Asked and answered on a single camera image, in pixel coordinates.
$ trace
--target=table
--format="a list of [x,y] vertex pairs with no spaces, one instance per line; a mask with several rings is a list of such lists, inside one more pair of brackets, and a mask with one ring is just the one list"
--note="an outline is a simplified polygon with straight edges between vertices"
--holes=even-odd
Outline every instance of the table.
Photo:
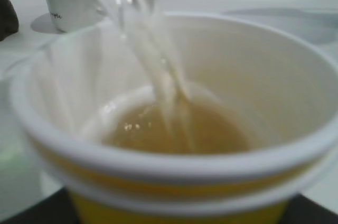
[[[0,43],[0,77],[9,66],[61,34],[51,24],[45,0],[11,1],[21,26],[18,34]],[[318,45],[338,58],[338,0],[162,0],[162,2],[164,8],[169,11],[224,13],[275,26]],[[16,180],[17,183],[9,182],[10,178],[7,181],[0,179],[0,221],[25,210],[60,188],[60,185],[39,170],[31,158],[23,152],[22,137],[8,107],[7,89],[7,82],[2,81],[0,83],[0,149],[5,149],[2,140],[6,139],[7,150],[0,150],[0,172],[5,169],[1,165],[6,162],[17,167],[20,166],[18,163],[25,163],[26,166],[25,171],[17,175],[19,178]],[[14,202],[7,210],[3,210],[4,204],[1,202],[4,195],[2,183],[8,187],[5,191],[7,198]],[[304,194],[338,213],[338,190],[333,189],[337,184],[338,164],[313,187],[304,191]],[[22,189],[19,194],[14,193],[17,188]]]

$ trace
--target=tea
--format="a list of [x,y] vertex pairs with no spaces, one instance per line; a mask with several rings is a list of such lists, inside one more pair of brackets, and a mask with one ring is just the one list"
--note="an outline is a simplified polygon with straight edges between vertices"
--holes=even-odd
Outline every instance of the tea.
[[194,102],[189,105],[189,131],[193,132],[194,152],[190,151],[189,139],[182,127],[174,136],[167,130],[157,104],[137,107],[123,114],[103,144],[165,154],[225,154],[251,149],[249,135],[223,112],[224,109]]

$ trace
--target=cup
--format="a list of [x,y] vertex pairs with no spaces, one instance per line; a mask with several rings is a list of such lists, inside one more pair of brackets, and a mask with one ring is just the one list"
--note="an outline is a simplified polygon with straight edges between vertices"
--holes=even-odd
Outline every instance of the cup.
[[91,0],[46,0],[54,26],[71,32],[101,21]]
[[247,103],[279,141],[215,156],[86,141],[79,132],[93,114],[118,112],[114,100],[150,84],[116,29],[100,23],[44,46],[15,76],[12,106],[29,145],[68,188],[84,224],[276,224],[287,202],[336,160],[337,63],[259,24],[190,13],[168,23],[187,77]]

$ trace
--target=white mug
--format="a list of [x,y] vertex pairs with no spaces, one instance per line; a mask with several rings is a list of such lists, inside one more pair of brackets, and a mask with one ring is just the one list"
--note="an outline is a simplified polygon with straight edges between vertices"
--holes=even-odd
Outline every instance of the white mug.
[[52,22],[61,31],[74,31],[102,20],[91,0],[46,1]]

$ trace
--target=liquid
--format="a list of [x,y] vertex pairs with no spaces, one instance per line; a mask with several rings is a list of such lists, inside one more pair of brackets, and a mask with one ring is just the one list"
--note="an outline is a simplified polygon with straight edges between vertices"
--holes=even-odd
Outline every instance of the liquid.
[[165,26],[164,14],[157,0],[96,0],[102,11],[121,30],[148,74],[160,113],[168,132],[161,141],[175,142],[176,151],[195,153],[197,132],[191,125],[193,116],[179,53]]
[[[190,126],[194,129],[196,145],[193,154],[239,153],[251,149],[249,135],[220,110],[190,103]],[[141,106],[123,114],[116,130],[104,139],[103,144],[143,152],[191,154],[190,139],[186,138],[182,127],[177,128],[173,138],[163,122],[159,106]]]

